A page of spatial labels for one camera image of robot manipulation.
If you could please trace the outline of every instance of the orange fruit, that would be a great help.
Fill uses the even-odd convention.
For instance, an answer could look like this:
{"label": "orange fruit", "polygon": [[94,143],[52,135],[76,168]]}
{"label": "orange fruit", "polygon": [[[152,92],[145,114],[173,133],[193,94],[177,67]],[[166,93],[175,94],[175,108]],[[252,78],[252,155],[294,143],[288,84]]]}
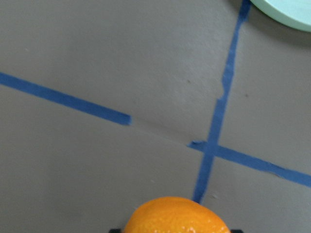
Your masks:
{"label": "orange fruit", "polygon": [[186,198],[164,197],[140,206],[124,233],[230,233],[214,212]]}

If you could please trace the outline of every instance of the blue tape strip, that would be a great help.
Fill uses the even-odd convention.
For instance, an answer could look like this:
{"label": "blue tape strip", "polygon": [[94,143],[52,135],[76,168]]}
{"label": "blue tape strip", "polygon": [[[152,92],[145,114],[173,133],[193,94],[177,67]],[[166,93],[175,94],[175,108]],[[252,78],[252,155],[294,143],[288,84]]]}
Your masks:
{"label": "blue tape strip", "polygon": [[132,122],[130,115],[7,74],[0,73],[0,84],[121,125]]}
{"label": "blue tape strip", "polygon": [[[204,152],[204,145],[206,143],[207,143],[206,141],[192,141],[192,143],[189,144],[189,147]],[[311,187],[311,175],[283,168],[278,165],[261,160],[259,158],[241,152],[237,152],[235,150],[218,146],[217,153],[215,156],[243,166],[253,168],[255,170],[270,172],[288,181],[302,184],[307,187]]]}
{"label": "blue tape strip", "polygon": [[223,88],[224,88],[224,95],[217,100],[214,115],[212,118],[207,143],[204,144],[204,156],[201,162],[201,167],[197,179],[197,183],[195,186],[195,190],[193,193],[192,199],[200,203],[202,198],[207,190],[208,181],[212,169],[212,164],[214,160],[214,156],[217,152],[218,148],[218,140],[221,133],[221,127],[223,124],[224,116],[225,116],[225,109],[229,97],[229,92],[231,88],[231,83],[233,80],[234,75],[234,64],[235,64],[235,55],[236,55],[236,48],[239,39],[239,31],[241,25],[247,20],[249,9],[251,6],[251,2],[249,0],[243,0],[238,21],[235,26],[233,38],[231,41],[229,54],[227,57],[225,70],[223,73]]}

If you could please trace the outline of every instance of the orange ball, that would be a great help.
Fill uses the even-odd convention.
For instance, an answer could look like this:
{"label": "orange ball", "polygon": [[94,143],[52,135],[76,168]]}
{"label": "orange ball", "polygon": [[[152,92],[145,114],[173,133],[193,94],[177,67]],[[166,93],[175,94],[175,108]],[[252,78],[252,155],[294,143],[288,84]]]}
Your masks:
{"label": "orange ball", "polygon": [[208,208],[186,198],[164,197],[140,206],[124,233],[230,233]]}

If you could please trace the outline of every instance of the blue tape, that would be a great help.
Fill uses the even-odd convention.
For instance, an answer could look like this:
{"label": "blue tape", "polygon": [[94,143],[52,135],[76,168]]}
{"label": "blue tape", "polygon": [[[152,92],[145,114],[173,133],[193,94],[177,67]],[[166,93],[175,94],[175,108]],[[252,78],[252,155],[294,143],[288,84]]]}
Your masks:
{"label": "blue tape", "polygon": [[227,57],[225,70],[222,78],[224,94],[220,99],[217,100],[215,106],[214,115],[212,118],[209,134],[207,137],[207,143],[204,144],[204,156],[201,162],[198,179],[192,197],[192,199],[197,203],[200,203],[202,201],[202,198],[207,190],[212,164],[214,161],[214,156],[218,148],[218,141],[225,116],[225,109],[227,106],[229,92],[234,76],[235,55],[239,39],[239,31],[241,25],[247,20],[250,6],[251,2],[249,0],[243,0],[239,12],[238,21],[236,23],[234,34],[232,37],[229,54]]}
{"label": "blue tape", "polygon": [[[188,146],[192,149],[204,152],[206,141],[192,141]],[[237,152],[222,146],[218,146],[215,156],[228,161],[247,166],[259,171],[273,173],[283,179],[311,187],[311,175],[280,167],[259,158]]]}
{"label": "blue tape", "polygon": [[121,125],[132,122],[130,115],[7,74],[0,73],[0,84]]}

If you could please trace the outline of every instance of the mint green plate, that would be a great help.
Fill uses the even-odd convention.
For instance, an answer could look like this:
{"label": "mint green plate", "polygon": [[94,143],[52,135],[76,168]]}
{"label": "mint green plate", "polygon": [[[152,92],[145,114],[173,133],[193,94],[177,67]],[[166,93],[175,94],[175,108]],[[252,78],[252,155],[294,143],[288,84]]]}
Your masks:
{"label": "mint green plate", "polygon": [[251,0],[271,18],[289,27],[311,32],[311,0]]}

